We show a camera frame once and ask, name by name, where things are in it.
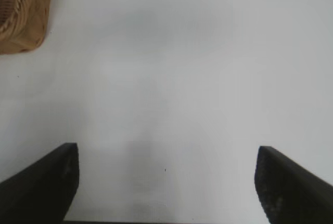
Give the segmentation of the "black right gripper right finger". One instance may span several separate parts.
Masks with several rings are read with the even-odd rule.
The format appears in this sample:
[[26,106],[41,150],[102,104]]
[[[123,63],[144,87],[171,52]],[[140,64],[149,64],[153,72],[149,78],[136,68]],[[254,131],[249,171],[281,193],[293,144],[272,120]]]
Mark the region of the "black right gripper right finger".
[[332,185],[273,147],[259,147],[254,184],[269,223],[332,223]]

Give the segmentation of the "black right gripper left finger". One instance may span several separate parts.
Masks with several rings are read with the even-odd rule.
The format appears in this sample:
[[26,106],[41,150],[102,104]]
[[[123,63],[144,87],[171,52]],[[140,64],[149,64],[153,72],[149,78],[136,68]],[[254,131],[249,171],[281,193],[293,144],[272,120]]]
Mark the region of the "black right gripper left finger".
[[1,223],[62,223],[78,186],[78,145],[64,143],[1,182]]

